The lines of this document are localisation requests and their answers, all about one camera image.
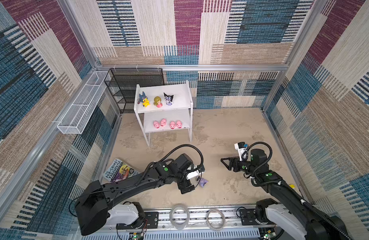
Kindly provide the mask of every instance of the black wire mesh rack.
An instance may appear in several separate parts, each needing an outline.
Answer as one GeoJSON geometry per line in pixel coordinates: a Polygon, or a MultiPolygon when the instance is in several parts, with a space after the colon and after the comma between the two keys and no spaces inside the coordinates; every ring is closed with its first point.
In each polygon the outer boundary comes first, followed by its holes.
{"type": "Polygon", "coordinates": [[[164,85],[161,68],[111,68],[106,86],[121,113],[134,113],[136,85],[141,88],[164,85]]]}

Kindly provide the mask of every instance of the white shelf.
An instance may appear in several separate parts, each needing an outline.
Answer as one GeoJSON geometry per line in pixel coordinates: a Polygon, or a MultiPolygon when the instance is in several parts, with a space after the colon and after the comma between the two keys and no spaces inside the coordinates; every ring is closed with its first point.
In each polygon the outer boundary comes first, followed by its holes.
{"type": "Polygon", "coordinates": [[[193,99],[191,97],[190,87],[188,81],[185,84],[174,84],[174,85],[163,85],[154,87],[141,88],[139,84],[136,85],[135,99],[134,99],[134,112],[138,119],[139,126],[143,132],[144,139],[146,140],[147,146],[150,146],[150,139],[152,132],[164,132],[173,130],[188,130],[188,136],[190,142],[192,141],[193,133],[193,99]],[[142,103],[138,104],[139,94],[144,92],[149,99],[150,105],[143,107],[142,103]],[[167,95],[174,95],[172,99],[172,105],[167,105],[164,99],[164,93],[167,95]],[[159,96],[162,99],[163,106],[157,108],[154,105],[154,98],[159,96]],[[143,124],[140,120],[139,113],[144,114],[143,124]],[[154,127],[154,121],[160,123],[165,118],[166,125],[154,127]],[[182,127],[177,128],[176,122],[182,122],[182,127]],[[170,122],[175,122],[175,128],[170,128],[170,122]]]}
{"type": "Polygon", "coordinates": [[[142,103],[138,104],[137,102],[138,99],[136,99],[134,103],[134,110],[136,110],[138,113],[191,108],[192,98],[189,95],[187,84],[173,84],[173,85],[139,88],[138,93],[136,93],[136,97],[139,98],[139,94],[142,94],[143,91],[146,94],[150,102],[150,105],[147,107],[143,107],[143,104],[142,103]],[[164,99],[163,93],[166,93],[167,95],[174,95],[172,99],[172,105],[169,106],[166,104],[166,100],[164,99]],[[154,105],[154,98],[156,96],[159,96],[162,99],[163,106],[160,108],[157,108],[154,105]]]}
{"type": "Polygon", "coordinates": [[[149,132],[163,132],[171,130],[182,130],[190,128],[190,113],[189,109],[176,109],[172,111],[159,111],[159,112],[147,112],[144,114],[143,128],[145,133],[149,132]],[[155,128],[153,122],[160,121],[165,118],[167,120],[166,125],[155,128]],[[176,121],[182,122],[182,128],[176,126],[176,121]],[[170,128],[170,122],[175,122],[175,128],[170,128]]]}

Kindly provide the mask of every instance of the clear tape roll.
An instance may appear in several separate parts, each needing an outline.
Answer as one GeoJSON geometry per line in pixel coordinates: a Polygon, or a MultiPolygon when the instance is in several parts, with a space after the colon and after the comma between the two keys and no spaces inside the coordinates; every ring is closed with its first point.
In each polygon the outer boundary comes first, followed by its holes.
{"type": "Polygon", "coordinates": [[[186,226],[187,226],[187,223],[190,219],[190,212],[188,210],[188,208],[183,205],[183,204],[177,204],[175,205],[171,211],[170,211],[170,222],[171,224],[174,226],[174,228],[178,229],[178,230],[182,230],[184,229],[186,226]],[[184,223],[176,223],[173,219],[172,219],[172,216],[174,215],[174,213],[177,211],[177,210],[183,210],[186,212],[187,214],[187,218],[186,218],[186,221],[184,223]]]}
{"type": "Polygon", "coordinates": [[[210,209],[208,212],[207,212],[207,215],[206,215],[206,224],[207,226],[213,230],[213,231],[220,231],[222,230],[224,227],[225,227],[225,224],[226,224],[226,218],[225,218],[225,215],[223,215],[223,213],[219,210],[219,209],[210,209]],[[221,216],[222,216],[222,220],[223,220],[223,223],[222,223],[222,226],[220,226],[219,228],[215,228],[213,226],[211,226],[210,222],[209,222],[209,215],[210,213],[212,212],[217,212],[219,213],[221,216]]]}

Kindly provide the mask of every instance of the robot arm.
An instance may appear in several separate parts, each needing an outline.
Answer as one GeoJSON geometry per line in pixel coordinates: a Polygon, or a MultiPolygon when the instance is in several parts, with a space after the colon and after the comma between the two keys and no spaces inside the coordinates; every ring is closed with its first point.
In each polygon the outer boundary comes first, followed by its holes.
{"type": "Polygon", "coordinates": [[[276,172],[269,170],[267,162],[272,155],[271,147],[264,142],[256,142],[247,146],[238,143],[238,152],[245,149],[241,157],[221,159],[228,170],[244,172],[245,178],[250,178],[256,187],[262,187],[267,193],[282,203],[287,211],[273,199],[258,201],[255,217],[259,223],[272,221],[287,231],[295,239],[351,239],[347,235],[345,224],[336,216],[330,217],[313,207],[298,195],[276,172]],[[261,149],[249,149],[256,144],[264,144],[270,149],[269,157],[261,149]]]}
{"type": "Polygon", "coordinates": [[[86,236],[99,230],[105,225],[107,218],[110,218],[108,212],[110,209],[148,189],[176,182],[182,194],[194,190],[194,185],[186,176],[195,171],[204,171],[201,152],[192,145],[184,144],[173,149],[168,155],[158,162],[151,162],[143,173],[125,180],[103,185],[98,180],[90,183],[75,204],[81,234],[86,236]],[[201,156],[200,165],[194,166],[186,154],[180,155],[175,160],[165,160],[173,151],[185,146],[198,151],[201,156]]]}

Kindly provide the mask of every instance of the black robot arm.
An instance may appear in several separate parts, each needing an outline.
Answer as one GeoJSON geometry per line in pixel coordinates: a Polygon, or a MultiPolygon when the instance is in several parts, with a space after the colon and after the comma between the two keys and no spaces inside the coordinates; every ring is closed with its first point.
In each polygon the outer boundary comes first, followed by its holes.
{"type": "Polygon", "coordinates": [[[192,145],[184,144],[176,147],[169,154],[158,162],[151,162],[143,173],[136,176],[103,185],[98,180],[90,183],[75,203],[81,234],[85,236],[99,230],[110,217],[108,213],[110,209],[148,189],[176,182],[182,194],[194,190],[194,185],[186,175],[196,170],[205,170],[201,152],[192,145]],[[180,147],[196,149],[201,156],[201,164],[194,168],[193,161],[186,154],[180,155],[175,160],[166,159],[180,147]]]}
{"type": "MultiPolygon", "coordinates": [[[[244,142],[240,142],[238,145],[240,149],[247,146],[244,142]]],[[[269,170],[267,163],[271,155],[272,150],[267,143],[256,142],[246,148],[246,152],[241,157],[243,161],[240,161],[239,157],[229,157],[221,159],[221,162],[228,170],[244,172],[245,178],[250,178],[255,187],[262,187],[267,193],[278,199],[302,224],[306,230],[305,239],[351,239],[347,235],[345,224],[340,218],[330,217],[313,207],[297,194],[280,175],[269,170]],[[270,150],[269,157],[261,149],[252,149],[250,156],[248,156],[248,150],[256,144],[268,146],[270,150]]],[[[266,216],[266,208],[272,204],[277,203],[273,199],[264,199],[257,202],[255,217],[259,222],[269,222],[266,216]]]]}

